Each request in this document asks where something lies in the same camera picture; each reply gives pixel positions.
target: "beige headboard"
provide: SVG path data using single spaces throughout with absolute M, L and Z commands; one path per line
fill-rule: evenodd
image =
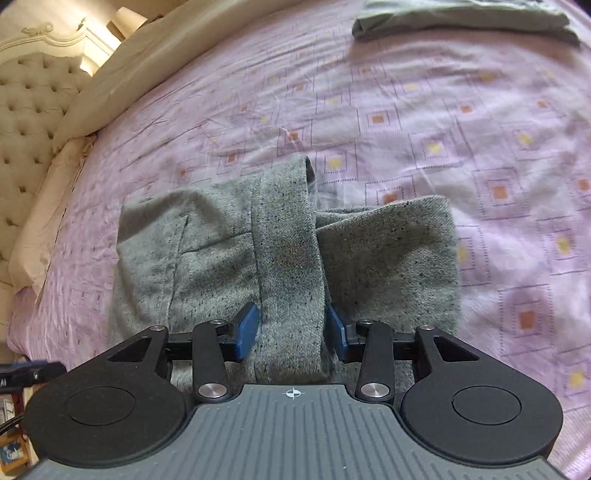
M 0 64 L 0 283 L 54 157 L 58 123 L 90 76 L 80 59 L 28 54 Z

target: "gray fabric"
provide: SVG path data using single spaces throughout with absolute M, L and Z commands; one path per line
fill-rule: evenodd
M 355 367 L 335 362 L 324 344 L 328 303 L 399 331 L 431 323 L 453 333 L 455 241 L 442 197 L 317 212 L 303 158 L 175 190 L 122 209 L 109 342 L 151 325 L 188 332 L 253 301 L 262 322 L 247 361 L 228 364 L 234 383 L 351 382 Z M 408 366 L 400 373 L 407 388 Z M 175 366 L 173 383 L 189 387 L 188 365 Z
M 366 0 L 353 36 L 370 40 L 426 28 L 477 28 L 544 34 L 579 45 L 565 13 L 535 0 Z

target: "crosshair marking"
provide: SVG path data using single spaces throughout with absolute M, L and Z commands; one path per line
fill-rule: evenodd
M 297 397 L 299 397 L 300 395 L 303 395 L 304 393 L 299 391 L 296 388 L 291 388 L 289 389 L 287 392 L 285 392 L 285 394 L 290 397 L 291 399 L 295 399 Z

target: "ribbed gray surface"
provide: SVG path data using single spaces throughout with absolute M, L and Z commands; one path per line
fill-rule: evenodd
M 391 410 L 352 399 L 342 385 L 247 385 L 200 407 L 184 432 L 150 458 L 83 470 L 46 460 L 27 480 L 555 480 L 543 460 L 501 469 L 457 465 L 425 450 Z

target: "pink bedsheet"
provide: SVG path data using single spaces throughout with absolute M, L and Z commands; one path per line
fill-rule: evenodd
M 299 151 L 316 166 L 321 207 L 449 198 L 459 336 L 558 396 L 565 425 L 552 461 L 586 479 L 591 55 L 474 31 L 358 44 L 350 29 L 360 7 L 316 1 L 266 17 L 103 129 L 38 308 L 30 292 L 18 296 L 11 346 L 69 368 L 105 348 L 123 202 L 270 168 Z

